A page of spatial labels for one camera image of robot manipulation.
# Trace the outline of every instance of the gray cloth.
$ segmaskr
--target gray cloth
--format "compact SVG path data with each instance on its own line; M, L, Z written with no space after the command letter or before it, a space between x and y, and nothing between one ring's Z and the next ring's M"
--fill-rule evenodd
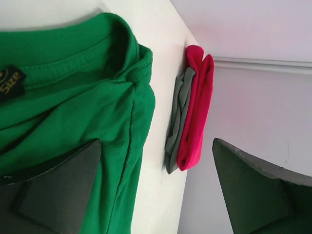
M169 174L178 168L176 156L181 142L187 111L189 109L194 75L195 71L189 67L184 74L177 77L175 80L170 129L165 145L165 164Z

